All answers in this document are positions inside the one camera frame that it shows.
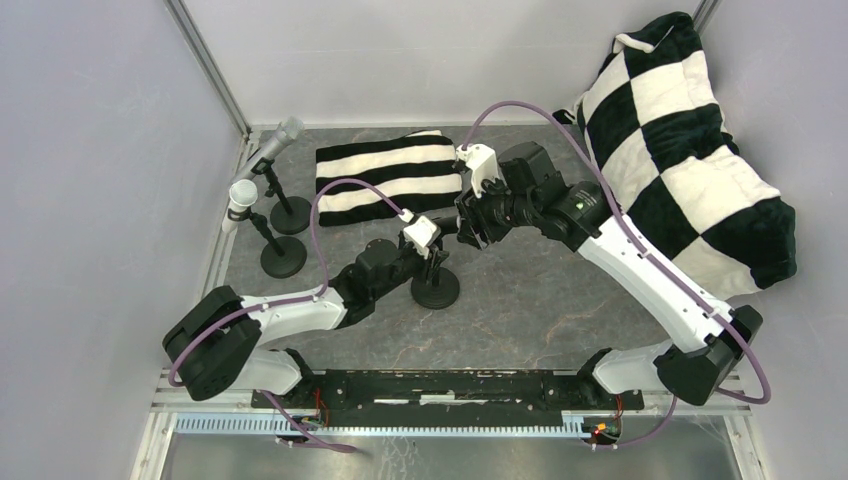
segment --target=microphone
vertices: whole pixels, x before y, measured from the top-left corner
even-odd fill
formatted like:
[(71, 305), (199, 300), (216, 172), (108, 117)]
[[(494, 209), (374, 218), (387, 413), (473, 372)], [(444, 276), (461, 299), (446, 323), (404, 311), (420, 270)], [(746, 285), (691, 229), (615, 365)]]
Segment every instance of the microphone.
[(238, 222), (247, 218), (246, 212), (259, 199), (256, 184), (250, 180), (239, 180), (230, 186), (230, 204), (221, 222), (221, 230), (230, 233), (238, 228)]
[(256, 176), (256, 172), (253, 169), (256, 168), (256, 164), (260, 160), (265, 158), (273, 161), (280, 152), (297, 140), (297, 137), (300, 136), (303, 130), (303, 122), (298, 118), (289, 117), (286, 123), (281, 122), (274, 134), (271, 135), (271, 138), (247, 159), (244, 167), (233, 177), (233, 183), (239, 180), (252, 180)]

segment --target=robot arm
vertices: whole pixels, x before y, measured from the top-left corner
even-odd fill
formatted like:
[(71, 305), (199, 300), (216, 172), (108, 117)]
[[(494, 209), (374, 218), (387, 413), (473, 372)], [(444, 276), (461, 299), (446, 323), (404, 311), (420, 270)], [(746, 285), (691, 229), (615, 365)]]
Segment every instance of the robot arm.
[(606, 393), (668, 390), (693, 405), (703, 405), (733, 366), (741, 348), (712, 316), (731, 325), (750, 342), (762, 317), (749, 306), (736, 310), (701, 289), (644, 239), (630, 219), (624, 222), (651, 255), (713, 310), (707, 315), (631, 243), (600, 187), (591, 182), (567, 186), (547, 152), (528, 142), (504, 152), (500, 161), (482, 145), (458, 150), (471, 171), (471, 188), (458, 200), (457, 239), (477, 248), (496, 243), (518, 226), (533, 226), (599, 266), (633, 295), (668, 332), (670, 340), (629, 351), (605, 349), (582, 371)]
[[(269, 350), (270, 342), (309, 330), (349, 327), (374, 312), (377, 300), (413, 277), (431, 275), (447, 257), (436, 246), (442, 229), (426, 217), (406, 212), (409, 225), (398, 245), (374, 240), (354, 263), (320, 287), (270, 297), (238, 296), (229, 286), (207, 294), (162, 341), (172, 361), (201, 332), (227, 314), (247, 310), (217, 330), (186, 357), (178, 369), (193, 400), (202, 401), (228, 388), (267, 390), (283, 395), (302, 378), (305, 364), (293, 351)], [(442, 222), (450, 229), (450, 222)], [(285, 299), (312, 301), (279, 305)]]

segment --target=white wall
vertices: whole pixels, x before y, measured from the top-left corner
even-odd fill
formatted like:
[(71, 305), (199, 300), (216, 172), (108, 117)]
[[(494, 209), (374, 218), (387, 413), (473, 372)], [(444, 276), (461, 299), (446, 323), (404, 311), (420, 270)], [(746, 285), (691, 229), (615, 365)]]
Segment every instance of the white wall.
[(698, 0), (185, 3), (250, 123), (356, 125), (470, 123), (507, 99), (570, 105), (613, 35)]
[(128, 477), (239, 141), (161, 1), (0, 4), (0, 478)]
[(774, 385), (757, 408), (776, 478), (848, 474), (848, 54), (838, 0), (728, 0), (704, 33), (743, 156), (797, 209), (798, 274), (758, 294)]

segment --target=black mounting plate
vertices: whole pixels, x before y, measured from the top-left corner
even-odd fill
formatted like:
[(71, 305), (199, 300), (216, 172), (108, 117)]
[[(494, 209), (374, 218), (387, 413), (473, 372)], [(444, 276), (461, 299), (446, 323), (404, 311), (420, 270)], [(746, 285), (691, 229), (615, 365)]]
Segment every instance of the black mounting plate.
[[(585, 386), (585, 379), (553, 370), (327, 370), (277, 398), (286, 409), (314, 409), (320, 389), (337, 427), (561, 426), (562, 410), (616, 409), (612, 395), (590, 402)], [(434, 395), (476, 403), (438, 403)], [(625, 410), (645, 407), (641, 393), (621, 397)], [(251, 406), (273, 408), (259, 392)]]

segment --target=black microphone stand base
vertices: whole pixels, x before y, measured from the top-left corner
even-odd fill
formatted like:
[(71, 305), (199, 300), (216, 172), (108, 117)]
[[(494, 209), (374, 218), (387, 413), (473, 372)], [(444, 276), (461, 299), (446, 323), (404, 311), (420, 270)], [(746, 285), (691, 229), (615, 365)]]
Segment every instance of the black microphone stand base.
[(303, 197), (288, 197), (287, 200), (291, 211), (289, 212), (282, 202), (278, 202), (271, 209), (271, 226), (283, 235), (294, 235), (309, 226), (312, 204)]
[(277, 244), (285, 254), (280, 255), (272, 245), (262, 249), (259, 263), (262, 270), (274, 278), (288, 278), (296, 274), (306, 263), (306, 247), (294, 237), (277, 237)]
[(446, 268), (439, 268), (433, 280), (412, 279), (410, 287), (415, 303), (430, 310), (448, 308), (459, 298), (459, 279)]

